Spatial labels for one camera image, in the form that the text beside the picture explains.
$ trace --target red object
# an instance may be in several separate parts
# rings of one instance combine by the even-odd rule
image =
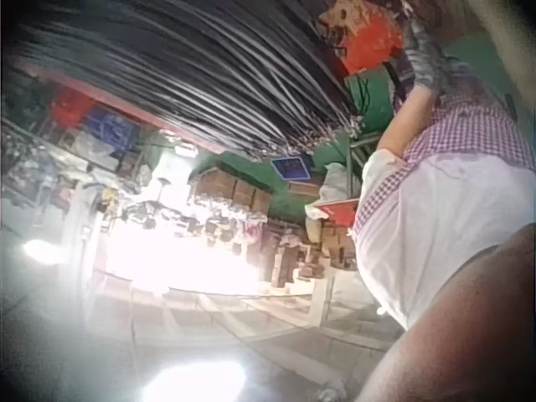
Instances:
[[[52,105],[52,116],[63,127],[77,126],[95,101],[71,88],[62,88]]]
[[[355,212],[358,209],[358,204],[359,198],[352,198],[344,201],[315,204],[315,207],[323,213],[328,214],[329,219],[336,224],[351,228],[355,220]]]
[[[349,32],[341,43],[346,48],[343,64],[350,74],[371,69],[404,45],[401,32],[382,14],[371,13],[368,24]]]
[[[155,127],[167,130],[170,133],[175,134],[177,137],[189,141],[197,145],[198,147],[202,147],[208,151],[211,151],[212,153],[222,153],[226,151],[225,147],[222,147],[219,144],[206,141],[188,131],[173,126],[168,122],[164,121],[162,118],[155,116],[147,111],[144,111],[143,109],[140,109],[139,107],[136,107],[131,103],[121,98],[118,98],[117,96],[114,96],[104,90],[100,90],[93,85],[89,85],[85,82],[75,80],[66,75],[62,75],[57,71],[43,69],[35,64],[31,64],[25,61],[18,61],[17,66],[20,69],[27,71],[31,75],[38,75],[49,80],[53,80],[61,85],[68,86],[69,88],[74,88],[97,102],[112,106],[120,111],[125,112],[127,115],[135,116],[138,119],[146,121],[147,123],[152,124]]]

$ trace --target gingham shirt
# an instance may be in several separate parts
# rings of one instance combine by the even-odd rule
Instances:
[[[389,175],[359,205],[354,234],[366,225],[385,199],[424,159],[441,154],[484,154],[536,172],[532,150],[498,98],[472,76],[455,79],[456,93],[443,95],[431,124],[406,148],[405,166]]]

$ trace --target hand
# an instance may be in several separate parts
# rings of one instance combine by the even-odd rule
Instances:
[[[433,92],[449,87],[450,66],[440,47],[414,19],[406,22],[404,50],[415,72],[415,83]]]

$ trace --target blue box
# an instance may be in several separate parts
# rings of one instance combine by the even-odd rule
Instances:
[[[272,159],[271,164],[283,180],[309,180],[311,178],[309,172],[310,159],[311,157],[308,155],[306,157],[302,155],[278,157],[277,159]]]

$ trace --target white skirt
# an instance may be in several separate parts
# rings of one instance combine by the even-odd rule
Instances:
[[[363,170],[360,205],[404,164],[375,152]],[[356,235],[359,272],[407,329],[462,265],[536,222],[535,211],[534,172],[488,155],[429,157]]]

